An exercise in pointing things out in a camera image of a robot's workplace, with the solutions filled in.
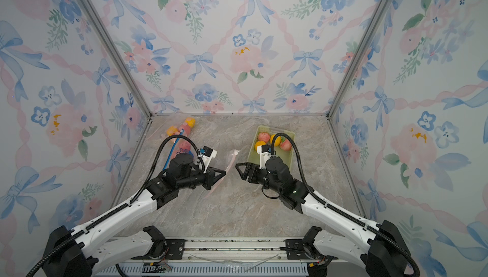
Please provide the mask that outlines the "pink zipper clear bag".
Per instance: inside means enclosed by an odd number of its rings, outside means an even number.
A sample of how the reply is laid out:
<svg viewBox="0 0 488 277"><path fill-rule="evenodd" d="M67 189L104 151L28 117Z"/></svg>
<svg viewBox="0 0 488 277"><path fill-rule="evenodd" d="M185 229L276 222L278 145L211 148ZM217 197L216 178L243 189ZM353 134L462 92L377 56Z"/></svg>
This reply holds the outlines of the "pink zipper clear bag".
<svg viewBox="0 0 488 277"><path fill-rule="evenodd" d="M226 174L228 175L230 173L230 171L232 170L232 168L235 167L236 165L236 159L239 155L239 150L237 149L233 149L232 151L230 151L227 155L227 166L226 166L226 169L224 170L226 172ZM222 181L224 180L225 176L221 177L211 188L211 190L209 190L209 192L205 195L205 199L207 199L217 188L218 186L222 183Z"/></svg>
<svg viewBox="0 0 488 277"><path fill-rule="evenodd" d="M146 137L147 141L152 140L154 138L156 138L157 140L163 140L164 138L168 137L166 135L166 130L169 129L171 126L176 126L179 129L185 129L187 132L189 132L189 136L190 136L192 130L196 126L196 123L193 128L190 128L184 123L186 118L194 118L194 117L188 115L176 115L175 118L163 119L163 123L157 124L154 131L149 133L149 135Z"/></svg>

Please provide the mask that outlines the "green plastic basket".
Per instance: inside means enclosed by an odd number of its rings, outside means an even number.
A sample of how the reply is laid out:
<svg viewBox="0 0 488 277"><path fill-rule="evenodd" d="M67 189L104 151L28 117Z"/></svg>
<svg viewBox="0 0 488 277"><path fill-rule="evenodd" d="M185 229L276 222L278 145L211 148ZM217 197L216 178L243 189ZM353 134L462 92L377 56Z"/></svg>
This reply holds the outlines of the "green plastic basket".
<svg viewBox="0 0 488 277"><path fill-rule="evenodd" d="M287 130L282 130L278 128L273 128L265 125L259 125L256 129L256 132L254 134L254 137L251 141L250 144L250 150L249 154L247 156L247 162L249 163L254 163L259 165L260 160L259 160L259 154L257 153L256 149L256 143L260 142L260 134L261 133L267 133L269 135L267 144L271 145L271 141L274 137L275 134L277 133L285 133L287 134L292 140L295 139L296 134L291 131ZM282 159L282 161L289 167L291 168L292 166L292 161L294 157L294 150L291 146L290 142L286 142L285 137L278 137L276 144L274 146L274 150L276 151L276 155Z"/></svg>

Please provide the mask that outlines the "blue zipper clear bag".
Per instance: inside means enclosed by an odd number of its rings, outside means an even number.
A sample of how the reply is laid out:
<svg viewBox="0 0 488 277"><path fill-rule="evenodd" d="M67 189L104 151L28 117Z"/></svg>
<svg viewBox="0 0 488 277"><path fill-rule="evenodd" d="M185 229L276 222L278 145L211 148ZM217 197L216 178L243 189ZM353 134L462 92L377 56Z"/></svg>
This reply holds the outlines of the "blue zipper clear bag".
<svg viewBox="0 0 488 277"><path fill-rule="evenodd" d="M187 132L185 129L179 129L179 130L180 130L179 135L189 137L189 132ZM164 169L168 168L170 161L172 159L174 159L175 156L178 154L187 153L187 154L190 154L191 156L193 156L193 153L192 153L193 146L187 140L184 140L181 138L174 138L172 140L172 142L173 142L173 145L172 145L170 153L169 153L169 155L165 161L165 164L163 167Z"/></svg>

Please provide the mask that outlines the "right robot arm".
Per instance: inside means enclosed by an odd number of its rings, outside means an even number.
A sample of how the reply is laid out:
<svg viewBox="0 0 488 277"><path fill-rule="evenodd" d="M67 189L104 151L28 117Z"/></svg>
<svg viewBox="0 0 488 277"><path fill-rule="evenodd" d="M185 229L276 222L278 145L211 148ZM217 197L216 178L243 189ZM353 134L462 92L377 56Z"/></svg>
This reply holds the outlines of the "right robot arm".
<svg viewBox="0 0 488 277"><path fill-rule="evenodd" d="M276 192L288 209L315 218L337 232L333 235L312 227L302 240L304 251L311 258L331 256L345 260L365 269L369 276L420 275L419 266L394 224L379 224L330 202L295 179L279 157L271 157L264 166L239 163L236 169L242 180Z"/></svg>

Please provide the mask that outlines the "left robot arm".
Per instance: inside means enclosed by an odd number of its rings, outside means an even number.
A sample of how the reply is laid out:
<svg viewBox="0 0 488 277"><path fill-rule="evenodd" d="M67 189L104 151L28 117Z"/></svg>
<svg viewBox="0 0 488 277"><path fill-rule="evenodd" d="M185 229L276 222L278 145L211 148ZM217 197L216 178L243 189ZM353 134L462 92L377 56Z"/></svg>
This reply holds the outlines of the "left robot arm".
<svg viewBox="0 0 488 277"><path fill-rule="evenodd" d="M61 226L48 239L43 258L30 270L34 276L42 269L47 276L93 276L134 257L161 259L169 251L166 237L155 226L136 234L114 239L122 229L153 213L178 197L182 189L202 186L211 190L226 171L209 165L211 157L198 163L187 153L178 154L169 167L151 179L116 208L72 229Z"/></svg>

